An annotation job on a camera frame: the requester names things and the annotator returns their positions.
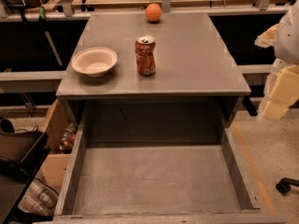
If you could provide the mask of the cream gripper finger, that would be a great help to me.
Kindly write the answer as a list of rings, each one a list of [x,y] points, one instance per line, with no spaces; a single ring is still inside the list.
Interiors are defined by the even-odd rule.
[[[274,47],[276,44],[277,28],[277,24],[268,28],[265,32],[257,36],[254,44],[261,48]]]
[[[282,119],[299,100],[299,65],[291,65],[272,72],[265,83],[261,101],[261,117]]]

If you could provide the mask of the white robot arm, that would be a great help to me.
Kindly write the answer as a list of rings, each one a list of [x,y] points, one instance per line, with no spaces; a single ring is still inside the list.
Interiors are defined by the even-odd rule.
[[[299,101],[299,0],[278,24],[259,35],[254,44],[273,47],[276,56],[265,82],[258,115],[279,120]]]

